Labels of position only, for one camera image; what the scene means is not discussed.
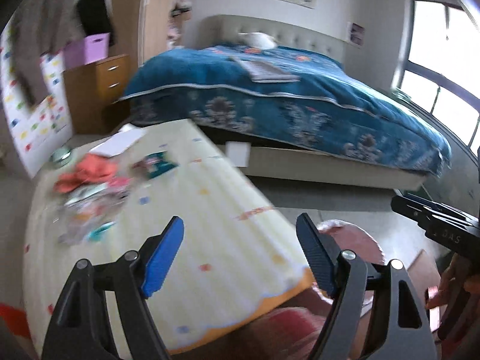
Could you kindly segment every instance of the hanging clothes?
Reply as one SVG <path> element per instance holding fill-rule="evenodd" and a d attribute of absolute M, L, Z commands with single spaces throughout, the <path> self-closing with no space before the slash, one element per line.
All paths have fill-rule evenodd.
<path fill-rule="evenodd" d="M 110 22 L 105 0 L 78 0 L 77 10 L 87 35 L 110 33 L 109 45 L 115 44 L 115 33 Z"/>
<path fill-rule="evenodd" d="M 181 36 L 181 29 L 178 26 L 178 22 L 174 18 L 181 15 L 182 13 L 186 13 L 190 11 L 191 11 L 190 0 L 173 0 L 172 1 L 170 18 L 169 18 L 169 31 L 167 33 L 168 49 L 173 48 L 174 43 Z"/>
<path fill-rule="evenodd" d="M 55 55 L 69 42 L 85 37 L 74 0 L 23 0 L 13 16 L 12 59 L 18 81 L 31 105 L 50 94 L 40 56 Z"/>

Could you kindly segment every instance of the white wall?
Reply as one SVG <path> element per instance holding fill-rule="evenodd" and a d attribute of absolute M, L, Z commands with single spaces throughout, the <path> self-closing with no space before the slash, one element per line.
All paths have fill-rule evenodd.
<path fill-rule="evenodd" d="M 343 39 L 358 0 L 318 0 L 315 9 L 279 0 L 192 0 L 192 18 L 184 25 L 183 43 L 197 47 L 200 22 L 225 14 L 282 21 Z"/>
<path fill-rule="evenodd" d="M 397 67 L 406 0 L 360 0 L 355 17 L 366 28 L 362 49 L 349 48 L 346 68 L 373 88 L 389 90 Z"/>

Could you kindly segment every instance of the upholstered headboard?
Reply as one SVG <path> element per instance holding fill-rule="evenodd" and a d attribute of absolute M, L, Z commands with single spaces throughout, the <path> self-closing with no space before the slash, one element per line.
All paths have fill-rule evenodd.
<path fill-rule="evenodd" d="M 338 62 L 343 63 L 344 61 L 345 42 L 320 32 L 280 21 L 248 16 L 217 15 L 214 17 L 214 21 L 216 23 L 216 33 L 214 34 L 216 43 L 237 43 L 238 33 L 241 32 L 264 32 L 272 35 L 282 46 L 315 51 Z"/>

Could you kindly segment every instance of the pillow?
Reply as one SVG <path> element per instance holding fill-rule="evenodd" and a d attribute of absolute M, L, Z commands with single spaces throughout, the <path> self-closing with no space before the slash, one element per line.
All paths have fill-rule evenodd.
<path fill-rule="evenodd" d="M 238 38 L 247 46 L 260 50 L 270 50 L 277 47 L 275 38 L 263 32 L 239 33 Z"/>

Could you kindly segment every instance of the wooden drawer unit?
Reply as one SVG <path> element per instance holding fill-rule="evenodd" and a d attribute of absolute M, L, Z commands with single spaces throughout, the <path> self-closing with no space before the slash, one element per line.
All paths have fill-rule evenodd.
<path fill-rule="evenodd" d="M 128 55 L 117 55 L 63 72 L 77 134 L 107 134 L 130 113 L 127 101 L 112 104 L 130 79 Z"/>

